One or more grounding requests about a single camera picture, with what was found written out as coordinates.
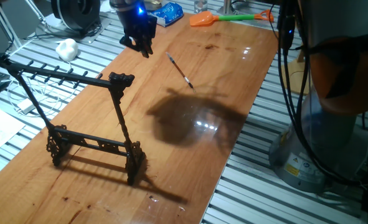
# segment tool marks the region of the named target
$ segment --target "metal slotted table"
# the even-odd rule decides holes
[[[193,13],[193,1],[171,2],[179,3],[184,12]],[[215,14],[223,4],[223,1],[209,1],[209,10]],[[250,1],[249,6],[252,13],[259,13],[271,7],[270,4],[253,1]],[[278,11],[278,7],[273,10],[275,19],[278,18]],[[80,54],[71,62],[73,73],[81,75],[88,70],[87,76],[95,77],[124,49],[118,42],[123,36],[123,28],[117,15],[101,13],[101,16],[111,19],[112,22],[92,44],[79,44]],[[239,23],[271,29],[267,21]],[[300,45],[301,39],[296,33],[293,47]],[[59,59],[55,52],[56,46],[57,44],[34,40],[14,52],[10,59],[23,64],[33,60],[35,67],[47,63],[48,69],[60,66],[60,71],[67,72],[70,65]],[[298,52],[291,51],[289,61],[295,59],[297,54]],[[44,84],[43,78],[36,79]],[[76,90],[72,87],[73,83],[69,82],[56,86],[54,91],[66,97],[56,108],[52,109],[52,103],[40,102],[44,111],[51,110],[47,116],[50,120],[77,96],[85,85],[80,84]],[[14,98],[24,96],[21,91],[16,90],[10,91],[10,94],[14,104],[19,102]],[[296,105],[298,95],[293,94],[293,99]],[[1,171],[45,124],[39,117],[31,118],[18,114],[9,102],[7,90],[0,92],[0,109],[26,125],[0,148]],[[281,93],[278,61],[275,56],[204,213],[202,223],[367,223],[367,215],[361,212],[361,189],[348,189],[336,194],[310,194],[285,184],[270,169],[269,147],[289,124],[290,118]],[[357,124],[361,125],[360,116]]]

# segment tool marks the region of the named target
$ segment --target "green handle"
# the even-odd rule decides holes
[[[219,21],[252,20],[254,15],[219,16]]]

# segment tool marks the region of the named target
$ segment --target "blue package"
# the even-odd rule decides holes
[[[184,12],[180,5],[169,2],[149,15],[158,18],[158,24],[166,27],[184,16]]]

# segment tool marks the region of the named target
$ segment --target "wooden table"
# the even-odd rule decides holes
[[[125,157],[73,147],[60,167],[43,129],[0,172],[0,223],[199,223],[276,52],[269,30],[189,16],[158,27],[154,55],[124,50],[102,73],[132,73],[121,108],[146,160],[134,186]],[[188,87],[168,51],[195,86]],[[88,86],[52,121],[123,140],[107,89]]]

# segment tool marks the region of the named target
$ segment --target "black tripod stand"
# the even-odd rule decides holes
[[[59,166],[60,159],[68,152],[71,145],[83,146],[90,149],[125,156],[127,158],[127,182],[129,185],[132,185],[134,183],[134,177],[137,174],[143,159],[145,158],[145,153],[142,151],[139,141],[131,142],[124,116],[121,112],[120,99],[121,97],[123,97],[123,90],[126,87],[131,86],[134,80],[134,75],[125,75],[124,73],[116,74],[112,72],[109,74],[109,80],[106,81],[99,79],[102,74],[100,74],[98,78],[89,78],[85,76],[87,73],[84,73],[82,76],[71,74],[73,72],[72,69],[67,73],[57,72],[58,67],[54,70],[47,70],[44,69],[44,67],[47,66],[46,64],[44,64],[41,68],[35,68],[30,66],[32,63],[33,61],[31,61],[28,65],[13,63],[7,58],[5,54],[0,54],[0,67],[5,68],[9,72],[9,74],[16,78],[16,80],[22,85],[29,99],[31,100],[41,118],[44,120],[45,125],[47,126],[47,151],[51,152],[52,162],[54,163],[54,165]],[[74,131],[69,131],[67,130],[66,125],[53,125],[47,119],[44,111],[40,107],[39,102],[36,100],[35,96],[31,92],[31,89],[24,81],[22,76],[23,72],[33,74],[33,76],[31,76],[31,79],[33,79],[37,75],[45,76],[45,82],[49,81],[50,78],[58,78],[60,79],[58,83],[59,85],[61,85],[64,81],[73,81],[76,82],[76,84],[74,84],[74,88],[76,88],[79,83],[108,88],[113,100],[113,104],[115,105],[115,110],[121,125],[121,129],[123,130],[125,142],[118,142],[87,134],[77,133]],[[88,144],[86,142],[86,139],[96,141],[98,145]],[[124,147],[126,149],[126,152],[121,152],[118,147]]]

